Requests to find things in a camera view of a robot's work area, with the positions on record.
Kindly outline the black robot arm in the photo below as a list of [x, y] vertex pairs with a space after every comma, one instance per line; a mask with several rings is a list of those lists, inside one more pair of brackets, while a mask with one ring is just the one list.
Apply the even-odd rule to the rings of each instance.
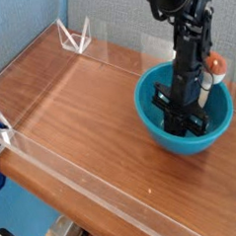
[[183, 137], [188, 131], [206, 134], [209, 116], [198, 103], [203, 73], [209, 70], [205, 60], [212, 47], [211, 0], [147, 0], [152, 16], [173, 27], [176, 57], [170, 86], [156, 82], [152, 101], [163, 111], [164, 130]]

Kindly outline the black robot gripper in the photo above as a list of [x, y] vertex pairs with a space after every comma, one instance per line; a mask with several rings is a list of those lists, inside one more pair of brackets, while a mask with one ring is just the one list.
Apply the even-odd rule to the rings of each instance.
[[154, 82], [152, 103], [163, 112], [164, 129], [184, 137], [187, 131], [200, 137], [206, 134], [209, 116], [198, 104], [200, 69], [180, 72], [175, 70], [172, 86]]

